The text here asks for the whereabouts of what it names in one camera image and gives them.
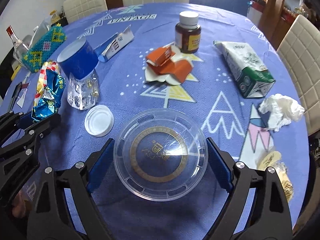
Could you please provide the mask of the person's left hand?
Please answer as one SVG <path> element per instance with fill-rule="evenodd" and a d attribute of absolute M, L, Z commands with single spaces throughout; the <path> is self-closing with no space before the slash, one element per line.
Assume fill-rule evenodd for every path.
<path fill-rule="evenodd" d="M 29 215 L 32 204 L 27 198 L 22 190 L 18 192 L 14 200 L 12 201 L 12 215 L 15 218 L 23 218 Z"/>

